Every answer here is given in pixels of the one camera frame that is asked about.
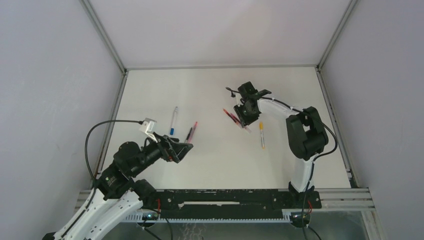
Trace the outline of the white marker orange tip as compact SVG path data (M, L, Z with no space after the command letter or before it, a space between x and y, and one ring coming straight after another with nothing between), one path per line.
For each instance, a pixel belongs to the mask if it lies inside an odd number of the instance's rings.
M260 127L260 137L261 137L261 147L265 149L265 138L264 138L264 129Z

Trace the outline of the dark red gel pen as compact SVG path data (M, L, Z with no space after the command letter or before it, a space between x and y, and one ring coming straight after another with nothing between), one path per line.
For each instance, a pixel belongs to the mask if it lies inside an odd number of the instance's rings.
M237 120L225 108L223 108L222 110L236 125L238 125Z

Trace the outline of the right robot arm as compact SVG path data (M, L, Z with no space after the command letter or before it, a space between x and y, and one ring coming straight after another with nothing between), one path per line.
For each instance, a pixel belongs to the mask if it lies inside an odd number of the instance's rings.
M289 149L297 158L294 175L289 182L292 191L289 203L295 208L302 208L309 201L307 191L313 188L315 161L324 155L324 148L329 143L327 126L316 108L310 106L299 110L270 97L270 94L269 90L255 89L248 81L237 90L231 90L231 97L236 99L233 109L242 127L257 121L260 114L285 121Z

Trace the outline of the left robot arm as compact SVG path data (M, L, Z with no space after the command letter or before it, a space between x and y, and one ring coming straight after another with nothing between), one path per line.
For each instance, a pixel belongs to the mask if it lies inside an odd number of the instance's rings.
M134 141L123 143L89 197L60 230L47 233L45 240L101 240L129 214L156 203L155 188L145 179L134 178L157 160L179 163L193 148L167 135L147 138L144 146Z

